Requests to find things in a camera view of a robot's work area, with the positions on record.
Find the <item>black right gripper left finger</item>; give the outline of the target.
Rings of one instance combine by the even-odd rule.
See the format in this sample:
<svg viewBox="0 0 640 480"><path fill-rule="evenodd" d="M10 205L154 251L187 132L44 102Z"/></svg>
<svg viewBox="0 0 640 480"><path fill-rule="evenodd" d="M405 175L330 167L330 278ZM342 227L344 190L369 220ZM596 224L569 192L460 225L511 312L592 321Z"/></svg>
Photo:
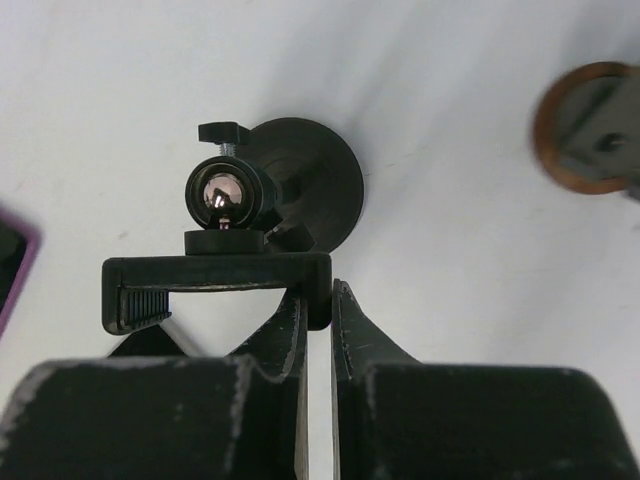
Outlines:
<svg viewBox="0 0 640 480"><path fill-rule="evenodd" d="M5 479L305 479L308 304L224 357L47 361L1 419Z"/></svg>

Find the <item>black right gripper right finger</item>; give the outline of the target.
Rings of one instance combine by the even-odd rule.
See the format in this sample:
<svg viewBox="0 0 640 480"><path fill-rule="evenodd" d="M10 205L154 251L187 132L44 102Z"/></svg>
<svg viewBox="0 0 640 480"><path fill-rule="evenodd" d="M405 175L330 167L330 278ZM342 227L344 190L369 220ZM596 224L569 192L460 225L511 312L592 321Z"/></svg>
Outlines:
<svg viewBox="0 0 640 480"><path fill-rule="evenodd" d="M338 479L635 479L612 402L566 367L423 363L332 294Z"/></svg>

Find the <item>black tripod phone stand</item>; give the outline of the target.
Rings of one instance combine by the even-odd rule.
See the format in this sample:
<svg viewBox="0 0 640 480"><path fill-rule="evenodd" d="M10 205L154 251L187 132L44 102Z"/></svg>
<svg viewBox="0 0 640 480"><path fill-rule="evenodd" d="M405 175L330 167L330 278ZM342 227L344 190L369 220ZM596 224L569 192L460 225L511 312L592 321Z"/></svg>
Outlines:
<svg viewBox="0 0 640 480"><path fill-rule="evenodd" d="M198 138L219 148L184 191L195 228L180 255L114 257L102 266L101 320L115 355L175 356L165 330L174 293L280 289L271 319L296 348L330 321L330 255L354 230L364 175L346 140L313 120L284 117L254 128L213 122Z"/></svg>

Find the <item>pink phone black screen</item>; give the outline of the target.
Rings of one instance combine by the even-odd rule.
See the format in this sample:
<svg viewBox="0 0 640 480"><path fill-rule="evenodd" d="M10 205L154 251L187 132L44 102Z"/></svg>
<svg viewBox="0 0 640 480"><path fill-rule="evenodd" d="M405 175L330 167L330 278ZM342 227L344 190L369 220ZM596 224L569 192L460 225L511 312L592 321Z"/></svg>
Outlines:
<svg viewBox="0 0 640 480"><path fill-rule="evenodd" d="M42 241L41 230L1 205L1 336L10 323Z"/></svg>

